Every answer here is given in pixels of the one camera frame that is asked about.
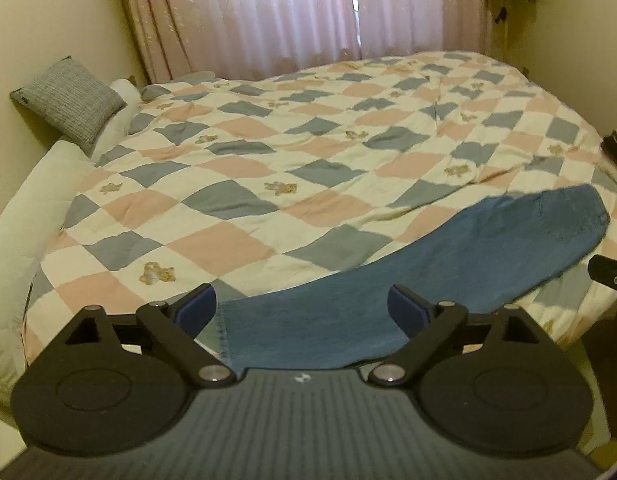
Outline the grey plaid pillow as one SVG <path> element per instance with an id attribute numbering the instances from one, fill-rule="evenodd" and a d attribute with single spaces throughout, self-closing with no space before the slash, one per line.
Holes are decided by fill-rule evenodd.
<path id="1" fill-rule="evenodd" d="M 76 143 L 87 155 L 107 122 L 126 107 L 122 96 L 72 56 L 62 58 L 10 98 Z"/>

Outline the pink grey checkered quilt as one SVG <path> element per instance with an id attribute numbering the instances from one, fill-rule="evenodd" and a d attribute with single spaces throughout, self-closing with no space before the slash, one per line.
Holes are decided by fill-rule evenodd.
<path id="1" fill-rule="evenodd" d="M 202 283 L 234 299 L 392 254 L 490 196 L 589 184 L 599 136 L 513 66 L 473 52 L 339 62 L 261 81 L 152 84 L 96 158 L 36 272 L 37 358 L 85 304 L 130 313 Z"/>

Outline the pink curtain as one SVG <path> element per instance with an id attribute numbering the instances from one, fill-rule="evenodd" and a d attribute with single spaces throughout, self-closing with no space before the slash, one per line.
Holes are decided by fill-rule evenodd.
<path id="1" fill-rule="evenodd" d="M 123 0 L 148 78 L 260 80 L 419 51 L 485 52 L 487 0 Z"/>

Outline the white padded headboard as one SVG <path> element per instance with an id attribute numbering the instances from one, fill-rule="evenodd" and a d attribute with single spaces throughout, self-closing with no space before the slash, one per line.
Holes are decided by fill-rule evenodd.
<path id="1" fill-rule="evenodd" d="M 37 163 L 0 215 L 0 412 L 9 410 L 12 387 L 23 374 L 22 323 L 40 258 L 59 232 L 78 186 L 98 157 L 121 142 L 141 103 L 126 79 L 110 88 L 125 102 L 104 125 L 95 147 L 84 151 L 58 140 Z"/>

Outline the blue denim jeans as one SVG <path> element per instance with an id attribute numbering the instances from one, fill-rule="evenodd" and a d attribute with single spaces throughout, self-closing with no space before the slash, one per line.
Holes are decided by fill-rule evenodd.
<path id="1" fill-rule="evenodd" d="M 220 357 L 235 372 L 377 360 L 406 341 L 389 315 L 391 286 L 490 313 L 575 266 L 609 224 L 601 196 L 587 184 L 484 198 L 373 263 L 222 304 Z"/>

